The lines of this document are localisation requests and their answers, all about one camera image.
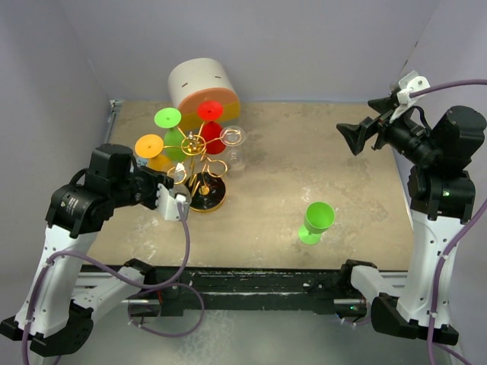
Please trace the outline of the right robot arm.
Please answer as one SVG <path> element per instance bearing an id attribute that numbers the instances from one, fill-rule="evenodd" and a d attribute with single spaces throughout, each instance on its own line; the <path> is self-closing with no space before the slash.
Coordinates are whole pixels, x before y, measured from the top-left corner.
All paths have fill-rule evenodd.
<path id="1" fill-rule="evenodd" d="M 349 260 L 338 280 L 346 297 L 360 293 L 371 305 L 376 332 L 455 345 L 449 288 L 460 235 L 473 222 L 476 187 L 467 166 L 485 140 L 485 118 L 468 106 L 452 106 L 434 127 L 414 122 L 413 108 L 397 115 L 393 96 L 368 102 L 377 116 L 357 125 L 339 123 L 353 154 L 369 139 L 391 146 L 412 164 L 407 183 L 414 245 L 403 289 L 396 290 L 367 262 Z"/>

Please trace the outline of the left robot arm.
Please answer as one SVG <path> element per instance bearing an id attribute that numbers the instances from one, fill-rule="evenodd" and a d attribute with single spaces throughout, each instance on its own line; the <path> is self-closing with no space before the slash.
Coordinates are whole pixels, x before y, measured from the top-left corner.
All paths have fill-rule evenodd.
<path id="1" fill-rule="evenodd" d="M 75 296 L 73 290 L 87 252 L 117 208 L 143 205 L 166 219 L 180 218 L 173 187 L 165 172 L 139 167 L 131 148 L 102 144 L 88 167 L 53 193 L 29 294 L 18 313 L 1 323 L 2 335 L 21 342 L 24 363 L 30 353 L 43 358 L 75 353 L 121 300 L 154 294 L 152 269 L 137 259 L 85 294 Z"/>

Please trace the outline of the red wine glass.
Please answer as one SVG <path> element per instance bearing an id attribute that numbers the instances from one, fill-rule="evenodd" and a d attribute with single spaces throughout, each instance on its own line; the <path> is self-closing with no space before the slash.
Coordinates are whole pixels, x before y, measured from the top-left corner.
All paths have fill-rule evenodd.
<path id="1" fill-rule="evenodd" d="M 201 103 L 197 109 L 198 117 L 204 122 L 200 135 L 206 141 L 206 152 L 211 155 L 220 154 L 226 148 L 220 139 L 223 128 L 217 122 L 223 111 L 223 106 L 214 100 Z"/>

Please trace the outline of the clear plastic wine glass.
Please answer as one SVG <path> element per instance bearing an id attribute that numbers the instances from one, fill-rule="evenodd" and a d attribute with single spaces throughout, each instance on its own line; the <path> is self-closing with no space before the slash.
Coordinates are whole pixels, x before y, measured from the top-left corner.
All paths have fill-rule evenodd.
<path id="1" fill-rule="evenodd" d="M 241 145 L 245 142 L 246 132 L 237 125 L 229 125 L 221 131 L 221 142 L 226 146 L 224 161 L 228 165 L 227 175 L 239 177 L 246 167 L 245 153 Z"/>

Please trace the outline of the orange wine glass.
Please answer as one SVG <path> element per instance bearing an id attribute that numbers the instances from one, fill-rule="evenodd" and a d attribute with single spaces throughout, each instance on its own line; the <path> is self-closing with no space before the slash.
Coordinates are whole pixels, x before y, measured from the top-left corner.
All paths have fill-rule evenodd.
<path id="1" fill-rule="evenodd" d="M 156 134 L 143 135 L 135 143 L 137 156 L 147 160 L 148 168 L 159 172 L 170 172 L 176 168 L 177 164 L 163 154 L 164 149 L 170 148 L 176 146 L 166 145 L 163 138 Z"/>

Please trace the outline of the gold wine glass rack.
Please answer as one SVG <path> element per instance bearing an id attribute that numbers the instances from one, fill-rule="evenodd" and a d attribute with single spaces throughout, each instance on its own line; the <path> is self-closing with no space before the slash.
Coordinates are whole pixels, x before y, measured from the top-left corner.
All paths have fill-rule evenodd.
<path id="1" fill-rule="evenodd" d="M 192 200 L 190 208 L 199 213 L 209 213 L 219 209 L 227 194 L 223 176 L 228 172 L 228 165 L 216 155 L 206 152 L 206 141 L 200 135 L 203 125 L 197 133 L 182 132 L 186 136 L 181 143 L 187 158 L 176 163 L 176 168 L 169 173 L 174 175 L 176 184 L 188 188 Z"/>

